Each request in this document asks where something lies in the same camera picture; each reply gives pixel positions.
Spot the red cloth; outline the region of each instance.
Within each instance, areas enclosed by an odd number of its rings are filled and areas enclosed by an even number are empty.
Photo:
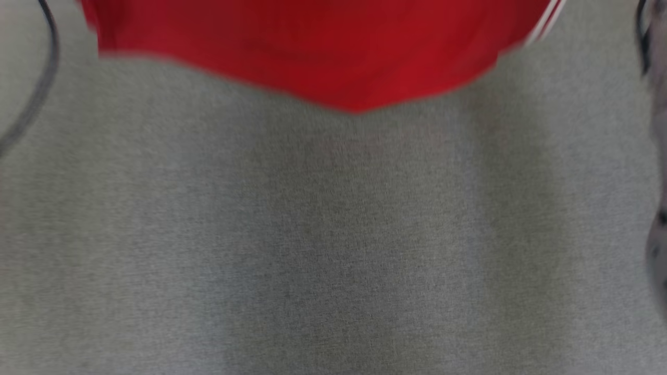
[[[102,53],[169,57],[350,111],[469,82],[561,1],[80,0]]]

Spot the gray patterned fabric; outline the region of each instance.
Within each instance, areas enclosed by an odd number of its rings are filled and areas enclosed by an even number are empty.
[[[625,0],[451,95],[352,116],[168,61],[62,64],[0,163],[0,374],[664,374]],[[0,113],[47,33],[0,0]]]

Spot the red garment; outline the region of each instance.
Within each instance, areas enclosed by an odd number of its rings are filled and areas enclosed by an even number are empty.
[[[362,111],[465,84],[565,0],[80,0],[99,50]]]

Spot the gray fabric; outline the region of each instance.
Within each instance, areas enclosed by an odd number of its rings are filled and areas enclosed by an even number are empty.
[[[664,374],[632,1],[361,116],[100,61],[52,4],[61,71],[0,163],[0,374]],[[0,0],[3,125],[46,38]]]

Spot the red shirt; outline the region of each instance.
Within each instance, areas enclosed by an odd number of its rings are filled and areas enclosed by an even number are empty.
[[[80,0],[103,53],[155,55],[350,111],[443,93],[565,0]]]

